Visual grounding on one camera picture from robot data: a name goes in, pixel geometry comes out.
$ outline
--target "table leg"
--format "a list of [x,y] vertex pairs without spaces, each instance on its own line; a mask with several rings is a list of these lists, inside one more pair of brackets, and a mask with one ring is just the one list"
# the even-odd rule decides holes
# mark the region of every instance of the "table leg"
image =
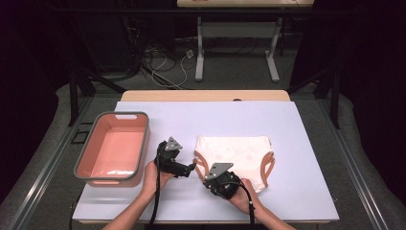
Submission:
[[194,79],[196,81],[203,81],[203,63],[204,63],[204,51],[203,51],[203,34],[202,34],[202,20],[201,17],[197,17],[197,63],[196,74]]
[[271,42],[271,48],[270,48],[269,51],[265,51],[265,57],[266,57],[266,61],[268,62],[269,73],[271,74],[271,79],[272,79],[273,82],[279,82],[280,81],[278,71],[277,71],[277,67],[275,66],[274,54],[275,54],[275,49],[277,47],[279,33],[281,31],[281,23],[282,23],[282,19],[279,18],[276,25],[275,25],[275,28],[274,28],[274,33],[273,33],[272,42]]

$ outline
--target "hand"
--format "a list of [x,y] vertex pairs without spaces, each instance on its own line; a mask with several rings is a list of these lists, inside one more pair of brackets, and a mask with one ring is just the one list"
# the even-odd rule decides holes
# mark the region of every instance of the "hand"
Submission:
[[[156,168],[155,163],[152,160],[146,166],[142,193],[146,193],[148,195],[155,194],[157,175],[158,175],[157,168]],[[160,189],[163,190],[165,188],[165,185],[167,185],[168,181],[173,177],[174,177],[174,174],[167,173],[167,172],[161,172],[160,173],[160,184],[161,184]]]
[[[245,188],[250,193],[255,208],[254,215],[256,220],[258,220],[268,229],[280,229],[280,230],[294,229],[292,226],[282,221],[269,209],[263,206],[249,179],[242,178],[241,182],[244,184]],[[242,188],[238,188],[237,192],[234,194],[233,197],[229,199],[229,201],[234,206],[236,206],[239,209],[239,211],[249,215],[250,212],[248,206],[249,203],[248,195]]]
[[[257,193],[255,192],[253,185],[249,179],[241,178],[241,182],[244,184],[245,188],[250,193],[251,199],[254,203],[254,208],[262,208],[263,205],[260,202]],[[248,208],[248,195],[242,188],[238,188],[237,192],[229,199],[229,202],[232,203],[239,211],[249,215],[250,211]]]

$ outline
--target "cord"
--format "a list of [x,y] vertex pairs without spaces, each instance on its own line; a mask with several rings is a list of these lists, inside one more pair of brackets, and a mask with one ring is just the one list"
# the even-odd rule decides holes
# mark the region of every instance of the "cord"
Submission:
[[296,3],[296,5],[299,7],[299,3],[298,3],[298,1],[297,0],[293,0],[295,3]]
[[185,68],[183,67],[183,61],[184,61],[184,59],[185,59],[186,56],[183,56],[183,57],[182,57],[182,60],[181,60],[181,62],[180,62],[182,71],[183,71],[183,73],[185,74],[185,78],[184,78],[180,83],[175,84],[175,83],[171,82],[170,80],[168,80],[168,79],[166,79],[166,78],[160,76],[161,79],[163,79],[163,80],[165,80],[166,82],[169,83],[169,84],[162,84],[162,83],[157,82],[157,81],[155,80],[155,76],[157,76],[157,74],[156,74],[155,72],[156,72],[159,68],[161,68],[161,67],[167,62],[168,58],[167,58],[167,56],[166,56],[165,54],[164,54],[164,56],[165,56],[164,62],[163,62],[162,64],[160,64],[158,67],[156,67],[155,69],[152,70],[152,73],[151,73],[152,81],[153,81],[156,85],[158,85],[158,86],[162,86],[162,87],[172,87],[172,88],[178,88],[178,89],[180,89],[179,86],[182,85],[183,83],[185,83],[186,80],[188,79],[188,74],[186,73]]
[[158,204],[159,204],[159,195],[161,191],[161,170],[159,169],[159,148],[156,151],[156,171],[158,175],[156,176],[156,191],[155,191],[155,203],[153,206],[152,217],[149,221],[148,230],[152,229],[152,224],[155,221],[156,213],[158,212]]
[[241,187],[245,191],[245,193],[247,194],[247,196],[248,196],[248,208],[250,210],[250,225],[251,225],[251,229],[254,230],[255,229],[255,214],[254,214],[255,207],[254,207],[254,203],[253,203],[253,200],[251,198],[250,192],[248,192],[247,188],[245,188],[245,186],[241,182],[236,183],[236,182],[230,181],[230,182],[220,183],[219,185],[227,185],[227,184],[236,184],[239,187]]
[[[161,67],[159,67],[159,68],[153,68],[153,67],[152,67],[152,62],[153,62],[153,60],[154,60],[155,58],[161,58],[161,57],[155,57],[155,56],[154,56],[154,53],[155,53],[155,52],[158,52],[158,53],[160,53],[160,54],[163,54],[162,57],[164,57],[164,58],[169,58],[169,59],[173,60],[172,66],[169,67],[169,68],[167,68],[167,69],[160,69]],[[158,48],[152,47],[152,48],[150,48],[150,49],[147,49],[147,50],[145,51],[145,56],[146,56],[146,55],[149,55],[149,57],[148,57],[148,58],[149,58],[149,61],[147,61],[147,60],[144,58],[144,62],[145,62],[145,64],[148,64],[148,65],[149,65],[149,68],[150,68],[150,69],[156,69],[156,71],[168,71],[168,70],[173,69],[173,68],[176,66],[176,58],[174,58],[174,57],[168,57],[168,56],[166,55],[166,52],[165,52],[165,51],[160,50],[160,49],[158,49]]]
[[181,87],[173,87],[174,84],[171,81],[158,75],[157,73],[154,73],[152,75],[152,70],[149,69],[146,65],[143,65],[143,69],[146,70],[156,81],[158,81],[160,84],[164,85],[167,89],[183,89]]
[[78,197],[76,198],[76,200],[73,201],[72,204],[71,204],[71,214],[70,214],[69,223],[68,223],[68,225],[69,225],[69,230],[72,230],[72,229],[73,229],[73,228],[72,228],[72,225],[73,225],[73,217],[74,217],[75,209],[76,209],[76,207],[77,207],[77,205],[78,205],[78,203],[79,203],[79,200],[80,200],[80,197],[81,197],[81,194],[82,194],[82,193],[83,193],[83,191],[80,191],[80,193],[79,193]]

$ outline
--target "table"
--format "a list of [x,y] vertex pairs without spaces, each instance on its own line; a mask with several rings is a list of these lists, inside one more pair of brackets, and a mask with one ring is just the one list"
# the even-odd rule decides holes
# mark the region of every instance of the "table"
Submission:
[[[313,0],[177,0],[180,8],[311,8]],[[265,58],[273,82],[279,82],[274,53],[280,35],[282,19],[276,22],[204,22],[197,17],[198,55],[195,79],[203,80],[203,37],[271,37]]]
[[[230,102],[234,99],[242,102]],[[192,161],[197,132],[238,136],[260,132],[268,135],[276,165],[268,178],[269,187],[259,193],[262,202],[285,221],[328,222],[339,219],[296,105],[289,101],[284,91],[127,91],[116,110],[138,110],[148,114],[151,137],[146,161],[154,158],[157,145],[168,140],[170,135],[183,146],[176,158],[182,164]],[[140,190],[140,186],[93,188],[86,185],[73,219],[109,221]],[[142,214],[140,222],[149,221],[152,209],[153,202]],[[161,193],[155,222],[248,223],[249,217],[212,195],[202,185],[197,173],[192,172],[189,178],[179,177],[169,182]]]

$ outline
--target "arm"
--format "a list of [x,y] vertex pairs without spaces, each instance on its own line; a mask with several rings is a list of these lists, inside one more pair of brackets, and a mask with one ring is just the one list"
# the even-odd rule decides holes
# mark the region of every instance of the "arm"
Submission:
[[[278,229],[278,230],[294,229],[292,226],[282,221],[269,209],[263,206],[249,179],[241,179],[241,181],[251,195],[255,207],[254,214],[257,221],[262,223],[268,229]],[[233,197],[231,197],[229,201],[234,206],[236,206],[239,209],[239,211],[245,214],[249,214],[248,196],[243,189],[238,188],[236,194]]]
[[[168,181],[173,178],[173,174],[161,172],[161,190],[164,189]],[[103,229],[132,229],[137,223],[141,214],[148,204],[155,197],[157,169],[153,161],[146,166],[143,189],[137,197]]]

